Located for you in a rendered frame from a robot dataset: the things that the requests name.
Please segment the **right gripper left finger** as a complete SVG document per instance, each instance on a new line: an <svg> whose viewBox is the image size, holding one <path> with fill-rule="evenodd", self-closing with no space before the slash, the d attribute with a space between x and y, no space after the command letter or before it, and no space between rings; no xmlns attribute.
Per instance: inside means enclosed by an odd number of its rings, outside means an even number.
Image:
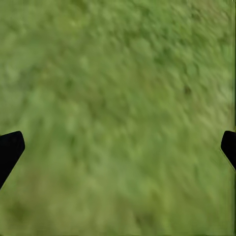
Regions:
<svg viewBox="0 0 236 236"><path fill-rule="evenodd" d="M25 150L21 131L0 136L0 189Z"/></svg>

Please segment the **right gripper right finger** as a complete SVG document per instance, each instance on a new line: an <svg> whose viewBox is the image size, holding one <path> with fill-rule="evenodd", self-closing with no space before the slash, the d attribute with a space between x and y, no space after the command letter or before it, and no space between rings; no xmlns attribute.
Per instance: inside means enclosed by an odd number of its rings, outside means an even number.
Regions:
<svg viewBox="0 0 236 236"><path fill-rule="evenodd" d="M222 142L221 149L232 163L236 169L236 133L231 131L225 131Z"/></svg>

